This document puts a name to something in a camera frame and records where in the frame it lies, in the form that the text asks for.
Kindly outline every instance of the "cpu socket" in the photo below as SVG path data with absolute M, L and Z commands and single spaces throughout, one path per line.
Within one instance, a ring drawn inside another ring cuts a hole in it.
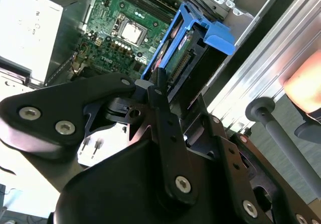
M 145 39 L 146 33 L 147 28 L 143 27 L 137 22 L 133 22 L 132 20 L 125 18 L 119 26 L 117 36 L 124 41 L 138 47 Z

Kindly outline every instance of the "green circuit board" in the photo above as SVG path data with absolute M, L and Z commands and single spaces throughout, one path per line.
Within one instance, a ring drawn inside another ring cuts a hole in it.
M 140 78 L 169 25 L 127 0 L 96 0 L 77 61 Z
M 178 45 L 177 51 L 173 54 L 168 64 L 166 65 L 166 73 L 169 78 L 169 83 L 174 83 L 187 63 L 192 60 L 191 53 L 187 48 L 192 40 L 194 30 L 190 29 L 182 38 Z

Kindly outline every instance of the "white surface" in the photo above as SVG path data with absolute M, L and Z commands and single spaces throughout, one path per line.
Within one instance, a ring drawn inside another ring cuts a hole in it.
M 84 146 L 84 141 L 78 150 L 78 163 L 85 166 L 93 166 L 125 149 L 128 146 L 128 137 L 122 130 L 124 126 L 117 123 L 111 129 L 92 134 L 89 137 L 90 141 L 88 144 Z M 102 144 L 100 144 L 100 148 L 95 152 L 97 141 Z
M 0 56 L 43 82 L 62 10 L 48 0 L 0 0 Z
M 0 101 L 27 91 L 30 89 L 0 73 Z M 0 170 L 0 183 L 6 186 L 4 206 L 10 211 L 48 218 L 60 195 L 50 182 L 19 151 L 1 141 L 0 166 L 16 174 Z

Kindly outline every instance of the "motherboard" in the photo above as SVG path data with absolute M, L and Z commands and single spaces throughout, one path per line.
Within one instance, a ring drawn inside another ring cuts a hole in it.
M 179 5 L 178 0 L 95 0 L 75 63 L 139 79 Z

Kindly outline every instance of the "silver screw head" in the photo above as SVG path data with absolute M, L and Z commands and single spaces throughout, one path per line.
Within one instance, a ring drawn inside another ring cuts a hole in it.
M 41 113 L 35 107 L 23 107 L 19 110 L 19 115 L 24 120 L 36 120 L 40 118 Z
M 161 91 L 159 91 L 158 89 L 155 89 L 155 92 L 156 92 L 156 93 L 158 93 L 159 95 L 161 95 L 161 94 L 162 94 L 162 92 L 161 92 Z
M 243 143 L 247 143 L 247 139 L 244 137 L 244 136 L 240 136 L 240 140 L 243 142 Z
M 56 131 L 61 135 L 71 135 L 76 131 L 72 122 L 62 120 L 56 123 Z
M 215 123 L 219 124 L 220 123 L 220 120 L 217 118 L 217 117 L 213 117 L 213 120 Z
M 127 81 L 126 79 L 122 79 L 121 82 L 122 82 L 123 84 L 130 85 L 130 82 Z
M 253 218 L 257 218 L 257 209 L 248 200 L 243 201 L 244 210 Z
M 191 184 L 190 182 L 188 181 L 188 179 L 186 179 L 185 177 L 183 176 L 178 176 L 176 177 L 176 180 L 175 180 L 175 184 L 176 184 L 176 187 L 182 192 L 182 193 L 190 193 L 191 192 Z
M 296 214 L 296 219 L 299 221 L 300 224 L 307 224 L 306 220 L 304 217 L 300 214 Z

